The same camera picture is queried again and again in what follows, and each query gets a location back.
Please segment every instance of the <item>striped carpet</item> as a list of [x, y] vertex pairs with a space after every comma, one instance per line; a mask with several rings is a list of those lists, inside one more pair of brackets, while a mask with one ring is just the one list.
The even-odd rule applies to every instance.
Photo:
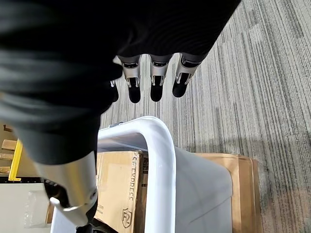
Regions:
[[178, 147], [256, 158], [264, 232], [311, 233], [311, 1], [244, 0], [180, 99], [177, 61], [154, 103], [144, 55], [141, 101], [117, 80], [120, 98], [101, 127], [153, 115]]

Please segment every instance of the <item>cardboard box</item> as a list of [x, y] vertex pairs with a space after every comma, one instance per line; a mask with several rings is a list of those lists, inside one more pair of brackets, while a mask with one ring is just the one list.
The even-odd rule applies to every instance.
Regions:
[[228, 169], [232, 178], [233, 233], [262, 233], [258, 163], [246, 156], [197, 153]]
[[134, 232], [139, 173], [139, 152], [104, 152], [97, 154], [98, 208], [95, 218], [118, 233]]
[[[111, 153], [110, 157], [115, 157], [114, 155], [116, 155], [116, 157], [120, 156], [119, 152], [110, 152], [110, 153]], [[130, 155], [133, 155], [133, 152], [128, 152], [127, 157], [129, 157]], [[232, 154], [197, 153], [196, 155], [209, 159], [217, 164], [220, 164], [226, 167], [231, 174], [232, 184], [233, 184], [233, 196], [232, 196], [232, 228], [233, 229], [232, 229], [232, 232], [233, 233], [250, 233], [250, 232], [262, 233], [257, 161], [252, 160], [245, 156], [232, 155]], [[144, 154], [144, 157], [140, 155], [140, 160], [143, 162], [141, 162], [140, 164], [138, 185], [136, 188], [137, 202], [136, 202], [136, 207], [133, 208], [133, 212], [132, 212], [132, 214], [135, 215], [135, 218], [133, 219], [135, 221], [134, 231], [128, 231], [128, 232], [135, 232], [135, 233], [144, 232], [145, 214], [146, 214], [145, 207], [146, 207], [146, 200], [147, 200], [147, 182], [148, 182], [148, 166], [149, 166], [148, 155]], [[109, 192], [109, 191], [115, 192], [114, 190], [106, 189], [106, 192]], [[110, 205], [109, 208], [107, 208], [105, 206], [105, 203], [103, 203], [102, 208], [106, 209], [107, 215], [109, 215], [110, 211], [111, 212], [116, 211], [114, 210], [113, 204]]]

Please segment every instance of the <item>robotic hand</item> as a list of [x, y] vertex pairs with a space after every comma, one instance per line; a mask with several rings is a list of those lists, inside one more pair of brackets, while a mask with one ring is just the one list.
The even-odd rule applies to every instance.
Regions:
[[[0, 118], [13, 125], [48, 197], [76, 226], [97, 208], [97, 133], [114, 80], [123, 70], [138, 102], [140, 55], [150, 54], [151, 98], [159, 101], [179, 52], [173, 94], [182, 96], [239, 2], [0, 1]], [[122, 66], [112, 62], [116, 55]]]

